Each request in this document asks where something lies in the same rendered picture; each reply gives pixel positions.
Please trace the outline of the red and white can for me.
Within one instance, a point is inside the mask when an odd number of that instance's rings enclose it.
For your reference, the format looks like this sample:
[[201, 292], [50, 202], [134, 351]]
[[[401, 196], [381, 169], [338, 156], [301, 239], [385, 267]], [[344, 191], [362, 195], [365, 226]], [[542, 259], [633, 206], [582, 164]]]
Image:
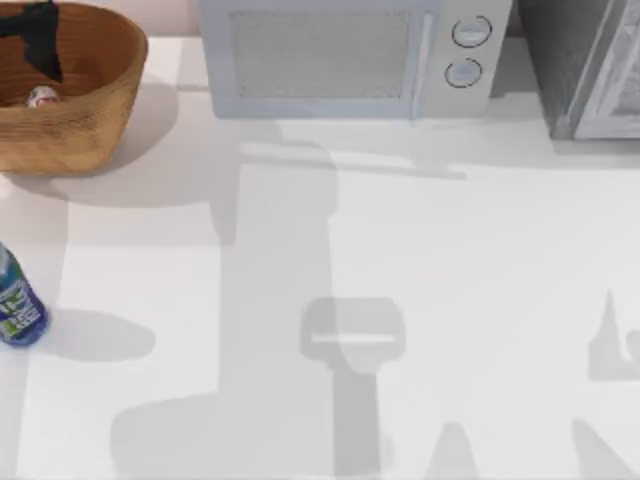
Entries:
[[27, 99], [25, 100], [25, 106], [27, 108], [38, 108], [48, 103], [58, 103], [60, 96], [56, 90], [52, 87], [41, 85], [34, 87]]

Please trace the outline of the wooden basket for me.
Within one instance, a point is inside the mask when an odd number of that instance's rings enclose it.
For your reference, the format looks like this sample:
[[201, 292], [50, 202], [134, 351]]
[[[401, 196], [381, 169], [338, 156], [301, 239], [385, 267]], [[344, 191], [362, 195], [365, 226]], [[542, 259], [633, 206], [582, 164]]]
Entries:
[[[0, 172], [75, 174], [111, 158], [127, 127], [148, 53], [144, 31], [124, 15], [62, 2], [57, 53], [63, 82], [24, 59], [19, 37], [0, 38]], [[27, 108], [30, 91], [46, 85], [58, 103]]]

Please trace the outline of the blue bottle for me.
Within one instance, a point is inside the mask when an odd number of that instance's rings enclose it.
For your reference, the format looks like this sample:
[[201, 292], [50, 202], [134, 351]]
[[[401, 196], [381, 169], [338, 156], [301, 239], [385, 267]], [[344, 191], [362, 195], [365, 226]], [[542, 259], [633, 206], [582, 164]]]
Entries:
[[34, 345], [50, 324], [44, 303], [13, 253], [0, 243], [0, 341], [16, 348]]

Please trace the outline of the microwave oven door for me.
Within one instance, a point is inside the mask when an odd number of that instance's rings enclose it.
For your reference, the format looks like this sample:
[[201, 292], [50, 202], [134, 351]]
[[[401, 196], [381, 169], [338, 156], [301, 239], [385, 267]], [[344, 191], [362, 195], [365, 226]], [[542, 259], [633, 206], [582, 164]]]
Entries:
[[415, 118], [440, 0], [198, 0], [220, 118]]

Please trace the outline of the pale microwave oven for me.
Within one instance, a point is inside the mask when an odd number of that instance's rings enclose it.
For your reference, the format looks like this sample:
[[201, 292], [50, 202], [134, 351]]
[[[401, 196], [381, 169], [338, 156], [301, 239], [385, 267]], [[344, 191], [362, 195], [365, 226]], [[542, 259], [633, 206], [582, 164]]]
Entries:
[[[513, 0], [440, 0], [441, 11], [431, 27], [425, 57], [424, 80], [415, 118], [471, 118], [481, 115], [491, 94]], [[481, 46], [466, 49], [452, 40], [458, 20], [476, 15], [492, 24], [490, 38]], [[450, 87], [444, 78], [446, 67], [464, 58], [473, 58], [483, 67], [483, 76], [466, 89]]]

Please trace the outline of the round microwave knob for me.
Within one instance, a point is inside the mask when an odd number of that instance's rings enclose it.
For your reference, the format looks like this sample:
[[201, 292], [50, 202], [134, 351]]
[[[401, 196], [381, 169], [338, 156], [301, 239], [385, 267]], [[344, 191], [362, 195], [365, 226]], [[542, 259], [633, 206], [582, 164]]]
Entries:
[[492, 34], [492, 24], [484, 16], [476, 15], [458, 20], [452, 27], [452, 40], [461, 48], [472, 49], [483, 45]]
[[482, 65], [469, 57], [450, 63], [444, 71], [446, 83], [455, 89], [470, 88], [477, 84], [482, 76]]

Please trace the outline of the pale grey cabinet door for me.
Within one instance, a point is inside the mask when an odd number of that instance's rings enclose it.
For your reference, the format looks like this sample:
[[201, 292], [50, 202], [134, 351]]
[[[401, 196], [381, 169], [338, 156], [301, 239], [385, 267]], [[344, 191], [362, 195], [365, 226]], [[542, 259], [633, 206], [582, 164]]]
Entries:
[[640, 0], [611, 0], [589, 62], [574, 136], [640, 140]]

